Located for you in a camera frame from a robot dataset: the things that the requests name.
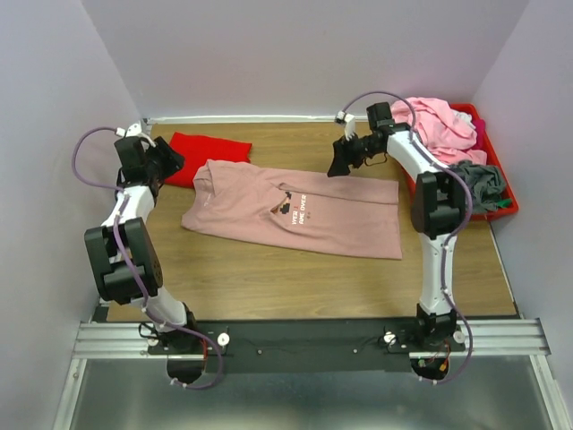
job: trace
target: red cloth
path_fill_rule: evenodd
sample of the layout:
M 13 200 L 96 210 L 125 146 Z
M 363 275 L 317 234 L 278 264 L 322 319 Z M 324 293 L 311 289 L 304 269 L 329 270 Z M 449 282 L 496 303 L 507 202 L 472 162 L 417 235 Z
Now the red cloth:
M 170 145 L 174 151 L 185 157 L 185 164 L 180 171 L 166 179 L 165 183 L 169 185 L 193 188 L 193 179 L 197 170 L 205 166 L 208 159 L 251 162 L 248 158 L 251 143 L 175 133 Z
M 482 119 L 472 120 L 472 124 L 475 127 L 475 145 L 472 146 L 471 150 L 482 150 L 483 149 L 483 135 L 485 134 L 485 121 Z

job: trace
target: pink t-shirt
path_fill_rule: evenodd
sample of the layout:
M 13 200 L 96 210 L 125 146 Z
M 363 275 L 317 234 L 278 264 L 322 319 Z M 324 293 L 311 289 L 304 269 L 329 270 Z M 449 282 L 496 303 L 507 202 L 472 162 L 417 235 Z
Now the pink t-shirt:
M 182 226 L 325 254 L 401 259 L 398 182 L 209 160 Z

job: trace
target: fabric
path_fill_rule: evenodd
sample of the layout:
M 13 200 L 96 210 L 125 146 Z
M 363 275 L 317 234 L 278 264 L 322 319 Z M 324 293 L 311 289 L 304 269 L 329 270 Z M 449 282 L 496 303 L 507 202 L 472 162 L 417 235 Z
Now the fabric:
M 401 259 L 398 182 L 209 160 L 182 226 L 325 254 Z
M 456 116 L 456 118 L 459 118 L 462 121 L 465 121 L 470 127 L 472 127 L 475 130 L 475 126 L 473 124 L 473 118 L 470 114 L 468 114 L 467 112 L 461 112 L 461 111 L 456 110 L 456 109 L 451 109 L 451 110 L 454 113 L 454 115 Z
M 410 98 L 416 114 L 415 128 L 423 144 L 439 161 L 457 164 L 462 160 L 474 164 L 485 164 L 487 154 L 482 150 L 471 150 L 475 145 L 476 132 L 464 119 L 456 116 L 445 100 Z M 397 123 L 412 124 L 412 112 L 403 101 L 391 107 Z
M 207 163 L 208 159 L 224 159 L 234 162 L 251 162 L 249 151 L 251 143 L 229 141 L 209 136 L 190 136 L 175 133 L 170 142 L 171 148 L 185 157 L 184 167 L 169 177 L 165 182 L 192 188 L 197 170 Z
M 503 200 L 501 194 L 507 183 L 497 166 L 477 166 L 470 161 L 462 161 L 454 171 L 466 182 L 472 192 L 473 213 L 496 211 L 498 202 Z
M 472 146 L 472 150 L 481 150 L 483 148 L 483 139 L 485 136 L 485 121 L 482 119 L 475 119 L 472 121 L 475 129 L 475 145 Z

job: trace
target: wooden surface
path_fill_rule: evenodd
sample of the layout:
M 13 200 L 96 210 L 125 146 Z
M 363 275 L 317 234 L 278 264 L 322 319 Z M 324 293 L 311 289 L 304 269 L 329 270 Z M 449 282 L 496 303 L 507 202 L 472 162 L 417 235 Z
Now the wooden surface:
M 260 167 L 317 172 L 327 171 L 332 142 L 341 135 L 341 128 L 328 123 L 153 127 L 153 135 L 162 135 L 168 142 L 175 131 L 252 142 L 251 160 Z M 366 133 L 365 125 L 360 124 L 358 131 Z M 164 186 L 148 229 L 165 286 L 199 319 L 414 315 L 422 288 L 422 254 L 409 220 L 404 174 L 389 159 L 353 175 L 399 181 L 402 261 L 314 254 L 194 233 L 180 227 L 194 190 Z M 462 312 L 515 313 L 485 221 L 472 222 L 460 235 L 453 276 L 454 297 Z M 140 319 L 141 313 L 130 306 L 111 305 L 109 321 Z

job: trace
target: cable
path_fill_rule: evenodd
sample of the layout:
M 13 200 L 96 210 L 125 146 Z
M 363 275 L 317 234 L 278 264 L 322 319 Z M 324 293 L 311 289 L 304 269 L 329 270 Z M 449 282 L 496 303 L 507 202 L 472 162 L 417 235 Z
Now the cable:
M 433 360 L 435 360 L 435 359 L 438 357 L 438 355 L 441 353 L 441 350 L 444 348 L 444 345 L 446 345 L 446 340 L 444 340 L 444 341 L 440 344 L 440 347 L 438 348 L 438 351 L 436 351 L 436 353 L 428 359 L 428 363 L 432 363 Z
M 456 379 L 458 376 L 460 376 L 464 372 L 464 370 L 467 368 L 467 365 L 469 364 L 469 361 L 472 357 L 472 353 L 474 350 L 474 334 L 472 333 L 472 328 L 470 327 L 469 322 L 466 319 L 466 317 L 460 312 L 459 308 L 456 306 L 456 304 L 453 302 L 453 300 L 451 298 L 449 298 L 449 289 L 448 289 L 448 285 L 446 284 L 446 257 L 448 256 L 448 250 L 449 250 L 448 243 L 452 239 L 452 237 L 455 237 L 461 230 L 466 228 L 467 224 L 469 223 L 469 220 L 472 217 L 472 212 L 474 210 L 474 205 L 472 203 L 472 194 L 470 193 L 469 188 L 467 187 L 466 183 L 464 182 L 464 180 L 461 177 L 459 177 L 456 173 L 452 172 L 447 167 L 443 167 L 441 165 L 441 163 L 434 162 L 434 160 L 430 156 L 427 155 L 425 148 L 420 147 L 421 143 L 418 144 L 415 142 L 414 133 L 416 133 L 420 142 L 422 142 L 422 139 L 420 138 L 420 135 L 415 131 L 415 122 L 416 122 L 415 109 L 407 99 L 404 99 L 403 97 L 398 96 L 398 94 L 394 94 L 394 93 L 388 92 L 388 91 L 381 91 L 381 90 L 368 91 L 368 92 L 365 92 L 364 94 L 361 94 L 361 95 L 355 97 L 354 99 L 352 99 L 349 103 L 346 104 L 346 106 L 342 109 L 342 111 L 346 113 L 346 111 L 353 104 L 355 104 L 356 101 L 358 101 L 359 99 L 362 99 L 366 96 L 370 96 L 372 94 L 383 94 L 386 96 L 391 96 L 391 97 L 394 97 L 395 99 L 399 99 L 399 100 L 403 101 L 406 104 L 406 106 L 408 106 L 408 108 L 410 109 L 410 112 L 412 112 L 412 124 L 410 126 L 410 133 L 409 133 L 410 143 L 412 145 L 414 145 L 414 147 L 418 151 L 418 153 L 432 167 L 437 168 L 438 170 L 440 170 L 440 171 L 450 175 L 451 177 L 453 177 L 454 180 L 456 180 L 461 185 L 461 187 L 463 188 L 464 193 L 466 195 L 466 214 L 464 216 L 464 219 L 459 224 L 459 226 L 446 237 L 446 240 L 444 241 L 444 245 L 443 245 L 443 248 L 441 251 L 441 265 L 440 265 L 441 292 L 444 295 L 444 298 L 446 299 L 446 301 L 448 302 L 448 305 L 459 315 L 462 322 L 466 326 L 467 337 L 468 337 L 468 341 L 469 341 L 469 346 L 467 348 L 466 358 L 464 359 L 464 362 L 460 365 L 460 367 L 457 369 L 457 371 L 452 376 L 444 378 L 441 381 L 433 381 L 433 383 L 436 383 L 436 384 L 449 383 L 449 382 L 453 381 L 454 379 Z
M 189 390 L 205 390 L 207 388 L 211 388 L 211 387 L 217 385 L 217 383 L 223 377 L 223 356 L 221 355 L 221 351 L 220 351 L 218 345 L 211 338 L 205 336 L 202 333 L 199 333 L 198 331 L 191 330 L 191 329 L 188 329 L 187 327 L 173 324 L 171 322 L 162 321 L 154 313 L 152 313 L 149 309 L 147 309 L 147 303 L 150 299 L 150 293 L 148 292 L 147 288 L 145 287 L 145 284 L 143 283 L 143 279 L 141 279 L 140 274 L 137 272 L 137 268 L 135 267 L 135 265 L 132 262 L 132 259 L 130 258 L 129 254 L 127 253 L 127 250 L 125 249 L 125 246 L 124 246 L 124 242 L 122 241 L 121 235 L 119 234 L 119 220 L 121 219 L 122 213 L 123 213 L 125 207 L 127 206 L 128 202 L 129 202 L 129 195 L 125 194 L 124 195 L 124 201 L 122 202 L 122 204 L 119 207 L 119 210 L 115 214 L 113 231 L 114 231 L 115 243 L 117 244 L 117 249 L 119 249 L 119 253 L 123 256 L 125 264 L 127 265 L 127 268 L 132 273 L 133 278 L 135 279 L 135 283 L 137 284 L 137 286 L 139 287 L 139 289 L 141 291 L 141 294 L 143 295 L 143 304 L 141 306 L 141 311 L 144 314 L 146 314 L 150 318 L 150 320 L 152 320 L 154 323 L 159 324 L 159 326 L 169 327 L 170 329 L 179 330 L 179 331 L 182 331 L 184 333 L 191 334 L 191 335 L 193 335 L 193 336 L 195 336 L 201 340 L 206 341 L 207 343 L 210 344 L 210 346 L 213 348 L 213 350 L 217 354 L 218 369 L 217 369 L 217 373 L 215 374 L 215 378 L 210 383 L 204 383 L 203 385 L 190 385 L 187 383 L 181 383 L 181 382 L 177 381 L 176 379 L 172 380 L 171 383 L 174 385 L 179 385 L 179 386 L 181 386 L 185 389 L 189 389 Z
M 147 330 L 150 331 L 151 334 L 143 334 L 141 332 L 141 328 L 145 327 Z M 155 330 L 151 324 L 140 322 L 140 325 L 137 327 L 137 333 L 140 335 L 140 338 L 147 339 L 147 340 L 159 340 L 158 331 Z
M 446 342 L 446 346 L 448 347 L 448 354 L 446 355 L 446 363 L 448 363 L 449 365 L 449 355 L 451 354 L 451 347 L 449 346 L 449 342 L 447 340 L 444 340 L 444 342 Z
M 80 140 L 76 143 L 76 145 L 73 149 L 72 171 L 75 174 L 75 176 L 86 185 L 96 186 L 99 188 L 106 188 L 106 189 L 110 189 L 110 190 L 114 190 L 114 191 L 118 191 L 118 192 L 122 193 L 124 191 L 124 189 L 120 186 L 98 184 L 96 182 L 90 181 L 89 179 L 86 179 L 84 176 L 82 176 L 80 174 L 80 172 L 78 172 L 78 169 L 76 167 L 76 162 L 77 162 L 77 158 L 78 158 L 78 151 L 80 150 L 81 145 L 90 135 L 92 135 L 96 132 L 99 132 L 99 131 L 115 132 L 116 129 L 112 128 L 112 127 L 97 127 L 97 128 L 91 129 L 88 132 L 86 132 L 80 138 Z M 146 314 L 150 318 L 150 320 L 152 320 L 156 324 L 159 324 L 159 326 L 161 326 L 161 327 L 169 327 L 170 329 L 173 329 L 173 330 L 179 330 L 179 331 L 182 331 L 184 333 L 191 334 L 192 336 L 199 338 L 203 342 L 207 342 L 213 348 L 215 353 L 217 354 L 218 369 L 217 369 L 217 373 L 215 374 L 215 378 L 210 383 L 204 383 L 203 385 L 190 385 L 187 383 L 181 383 L 181 382 L 177 381 L 176 379 L 173 379 L 171 381 L 171 383 L 174 385 L 179 385 L 179 386 L 181 386 L 185 389 L 189 389 L 189 390 L 204 390 L 204 389 L 213 387 L 214 385 L 219 383 L 221 378 L 223 377 L 223 356 L 221 355 L 221 351 L 220 351 L 218 345 L 211 338 L 205 336 L 202 333 L 199 333 L 198 331 L 188 329 L 187 327 L 184 327 L 181 325 L 172 324 L 171 322 L 162 321 L 154 313 L 150 312 L 147 309 L 147 303 L 150 299 L 150 293 L 148 292 L 147 288 L 145 287 L 145 284 L 143 283 L 143 279 L 141 279 L 140 274 L 137 272 L 137 268 L 133 264 L 131 257 L 127 253 L 127 250 L 125 249 L 124 242 L 122 241 L 121 235 L 119 234 L 119 220 L 121 219 L 122 214 L 125 210 L 125 207 L 127 206 L 127 203 L 129 202 L 129 198 L 130 198 L 130 196 L 128 194 L 124 194 L 124 200 L 122 201 L 122 204 L 120 205 L 119 210 L 115 214 L 114 225 L 113 225 L 112 229 L 113 229 L 113 233 L 114 233 L 115 242 L 117 244 L 117 248 L 119 249 L 120 254 L 123 256 L 125 264 L 127 265 L 128 269 L 132 273 L 133 278 L 135 280 L 135 283 L 137 284 L 138 288 L 140 289 L 141 295 L 143 296 L 143 305 L 142 305 L 141 310 L 143 311 L 144 314 Z M 203 346 L 203 356 L 204 357 L 206 356 L 205 345 Z
M 205 340 L 201 339 L 201 344 L 203 345 L 203 361 L 205 362 L 203 370 L 205 370 L 205 368 L 207 367 L 207 355 L 209 354 L 209 350 L 207 348 L 207 342 Z
M 96 133 L 96 132 L 103 132 L 103 131 L 109 131 L 109 132 L 114 132 L 116 131 L 116 128 L 113 127 L 96 127 L 96 128 L 92 128 L 91 130 L 89 130 L 88 132 L 86 132 L 81 138 L 80 140 L 75 144 L 75 147 L 73 148 L 73 153 L 72 153 L 72 172 L 75 175 L 75 177 L 77 177 L 78 179 L 80 179 L 80 181 L 82 181 L 85 185 L 90 185 L 90 186 L 96 186 L 97 188 L 106 188 L 108 190 L 114 190 L 114 191 L 123 191 L 123 188 L 117 185 L 106 185 L 106 184 L 99 184 L 97 182 L 91 181 L 89 179 L 87 179 L 86 177 L 82 176 L 81 173 L 78 171 L 78 168 L 76 166 L 76 162 L 77 162 L 77 158 L 78 158 L 78 152 L 80 151 L 80 147 L 83 144 L 83 141 L 85 141 L 89 136 L 91 136 L 92 134 Z

